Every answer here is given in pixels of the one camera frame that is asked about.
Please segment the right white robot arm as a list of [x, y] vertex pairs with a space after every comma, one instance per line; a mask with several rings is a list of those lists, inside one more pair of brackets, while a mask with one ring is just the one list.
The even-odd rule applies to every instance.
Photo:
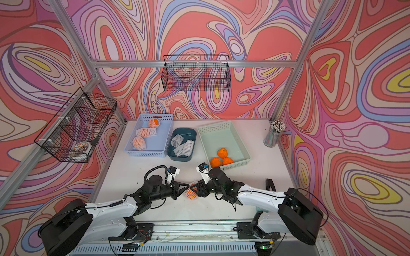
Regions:
[[243, 182], [232, 181], [220, 167], [209, 165], [197, 167], [202, 180], [191, 189], [198, 197], [214, 194], [233, 207], [244, 205], [257, 207], [259, 211], [252, 221], [252, 232], [256, 238], [271, 233], [291, 233], [296, 239], [315, 245], [323, 220], [323, 212], [298, 189], [286, 192], [257, 189]]

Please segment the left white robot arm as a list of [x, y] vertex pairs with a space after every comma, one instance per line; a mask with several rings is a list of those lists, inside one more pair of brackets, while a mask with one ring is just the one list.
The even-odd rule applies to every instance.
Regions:
[[46, 221], [38, 230], [48, 256], [66, 256], [77, 246], [108, 238], [139, 239], [147, 242], [150, 234], [143, 231], [134, 217], [151, 208], [157, 200], [176, 200], [189, 184], [162, 182], [162, 177], [151, 176], [135, 193], [119, 201], [83, 203], [76, 199]]

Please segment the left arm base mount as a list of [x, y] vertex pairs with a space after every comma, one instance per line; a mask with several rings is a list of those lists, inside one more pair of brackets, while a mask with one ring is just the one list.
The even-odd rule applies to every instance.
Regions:
[[109, 241], [139, 241], [147, 242], [152, 239], [153, 223], [129, 224], [126, 230], [117, 237], [109, 237]]

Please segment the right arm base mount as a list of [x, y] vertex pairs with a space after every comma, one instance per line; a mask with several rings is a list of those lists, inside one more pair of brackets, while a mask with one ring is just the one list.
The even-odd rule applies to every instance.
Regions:
[[238, 222], [233, 227], [240, 240], [250, 239], [270, 239], [276, 241], [281, 238], [281, 234], [278, 232], [266, 233], [262, 231], [256, 224], [251, 222]]

